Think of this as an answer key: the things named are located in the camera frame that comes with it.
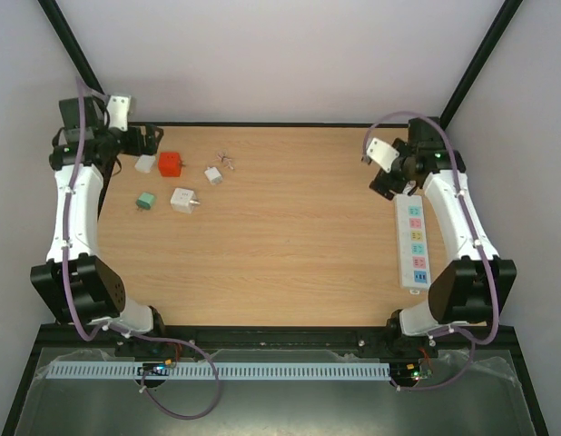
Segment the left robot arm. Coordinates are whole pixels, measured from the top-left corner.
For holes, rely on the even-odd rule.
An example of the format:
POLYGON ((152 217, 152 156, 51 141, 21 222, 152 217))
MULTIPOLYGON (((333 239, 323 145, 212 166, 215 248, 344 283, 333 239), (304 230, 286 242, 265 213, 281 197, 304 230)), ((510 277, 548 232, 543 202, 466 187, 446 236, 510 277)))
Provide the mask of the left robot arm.
POLYGON ((52 140, 49 164, 57 192, 54 236, 30 281, 54 319, 72 324, 84 341, 100 330, 123 337, 162 336, 158 311, 131 299, 120 276, 100 257, 98 219, 113 168, 122 154, 151 157, 163 130, 131 126, 130 95, 87 95, 59 103, 63 125, 52 140))

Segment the white tiger cube adapter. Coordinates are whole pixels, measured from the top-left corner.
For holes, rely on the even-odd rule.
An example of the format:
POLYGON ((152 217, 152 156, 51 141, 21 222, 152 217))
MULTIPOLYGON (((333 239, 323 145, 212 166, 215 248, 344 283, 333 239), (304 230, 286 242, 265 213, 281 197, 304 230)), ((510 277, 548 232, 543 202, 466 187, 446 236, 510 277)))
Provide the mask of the white tiger cube adapter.
POLYGON ((170 200, 174 211, 180 213, 192 213, 193 210, 201 205, 196 192, 186 188, 175 188, 170 200))

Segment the green plug adapter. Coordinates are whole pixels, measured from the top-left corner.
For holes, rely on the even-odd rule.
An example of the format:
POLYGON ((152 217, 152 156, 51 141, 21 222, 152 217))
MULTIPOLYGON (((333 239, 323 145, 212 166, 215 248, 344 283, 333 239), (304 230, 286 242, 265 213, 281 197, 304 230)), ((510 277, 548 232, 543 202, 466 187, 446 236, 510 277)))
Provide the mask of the green plug adapter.
POLYGON ((156 203, 156 195, 153 193, 143 192, 135 201, 135 206, 138 211, 151 211, 156 203))

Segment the white multicolour power strip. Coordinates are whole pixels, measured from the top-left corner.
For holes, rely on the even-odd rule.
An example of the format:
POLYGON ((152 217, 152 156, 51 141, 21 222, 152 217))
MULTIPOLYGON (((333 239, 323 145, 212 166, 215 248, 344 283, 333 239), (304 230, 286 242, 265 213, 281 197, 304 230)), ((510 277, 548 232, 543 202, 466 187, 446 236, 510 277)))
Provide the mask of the white multicolour power strip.
POLYGON ((393 200, 398 243, 399 285, 412 295, 431 284, 423 202, 419 195, 398 194, 393 200))

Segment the red cube socket adapter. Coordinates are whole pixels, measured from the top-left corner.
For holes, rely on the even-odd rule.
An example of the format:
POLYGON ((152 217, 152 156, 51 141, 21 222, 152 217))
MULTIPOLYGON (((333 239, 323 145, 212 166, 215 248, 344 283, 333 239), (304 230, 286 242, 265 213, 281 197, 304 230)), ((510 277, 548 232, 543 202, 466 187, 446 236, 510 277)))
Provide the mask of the red cube socket adapter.
POLYGON ((157 166, 162 177, 180 177, 183 161, 178 152, 161 152, 157 166))

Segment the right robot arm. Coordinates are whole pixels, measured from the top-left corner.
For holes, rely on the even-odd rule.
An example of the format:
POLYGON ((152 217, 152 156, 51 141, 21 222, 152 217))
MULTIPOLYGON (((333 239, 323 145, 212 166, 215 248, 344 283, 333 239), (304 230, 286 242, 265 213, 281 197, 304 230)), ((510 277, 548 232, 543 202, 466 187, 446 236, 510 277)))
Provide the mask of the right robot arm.
POLYGON ((517 268, 488 239, 470 197, 464 161, 438 119, 407 116, 407 139, 389 144, 368 130, 361 159, 379 166, 369 187, 382 197, 404 199, 409 184, 424 194, 438 220, 448 264, 432 280, 424 302, 392 314, 387 347, 403 356, 417 346, 418 337, 434 341, 454 333, 488 345, 497 336, 517 268))

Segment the white usb charger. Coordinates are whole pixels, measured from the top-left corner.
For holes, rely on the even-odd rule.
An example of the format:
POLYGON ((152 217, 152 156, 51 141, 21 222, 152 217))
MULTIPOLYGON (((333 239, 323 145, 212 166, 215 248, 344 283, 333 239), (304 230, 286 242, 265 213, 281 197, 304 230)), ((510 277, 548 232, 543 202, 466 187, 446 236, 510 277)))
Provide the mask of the white usb charger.
POLYGON ((214 166, 207 167, 204 175, 211 185, 217 185, 223 181, 221 172, 214 166))

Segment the white plug adapter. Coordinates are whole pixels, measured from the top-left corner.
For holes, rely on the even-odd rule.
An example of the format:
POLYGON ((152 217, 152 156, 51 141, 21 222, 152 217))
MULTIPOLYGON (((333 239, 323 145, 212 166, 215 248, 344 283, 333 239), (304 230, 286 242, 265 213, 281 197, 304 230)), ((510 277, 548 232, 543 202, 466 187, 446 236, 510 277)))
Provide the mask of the white plug adapter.
POLYGON ((156 163, 155 155, 142 155, 135 162, 134 169, 139 173, 150 173, 156 163))

